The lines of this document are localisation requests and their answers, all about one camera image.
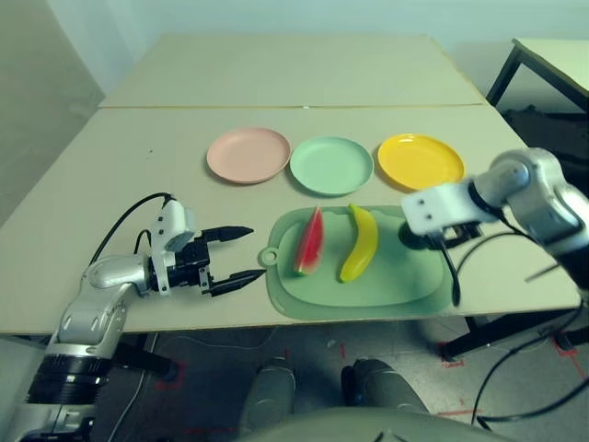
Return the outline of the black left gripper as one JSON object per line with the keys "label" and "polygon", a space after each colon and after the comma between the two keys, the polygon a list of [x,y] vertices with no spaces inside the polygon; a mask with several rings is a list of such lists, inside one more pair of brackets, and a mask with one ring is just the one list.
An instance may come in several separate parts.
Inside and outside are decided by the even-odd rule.
{"label": "black left gripper", "polygon": [[193,239],[175,254],[175,264],[167,268],[169,287],[198,286],[202,293],[217,297],[254,282],[265,274],[263,269],[232,273],[225,280],[213,282],[209,269],[211,260],[208,250],[210,242],[227,242],[253,232],[252,228],[241,226],[204,229],[201,237]]}

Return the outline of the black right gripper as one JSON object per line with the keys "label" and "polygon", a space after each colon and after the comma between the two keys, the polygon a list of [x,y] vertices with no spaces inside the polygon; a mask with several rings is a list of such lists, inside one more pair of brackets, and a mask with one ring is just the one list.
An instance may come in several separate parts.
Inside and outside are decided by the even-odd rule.
{"label": "black right gripper", "polygon": [[444,241],[468,242],[481,236],[482,231],[479,222],[468,222],[448,227],[444,232]]}

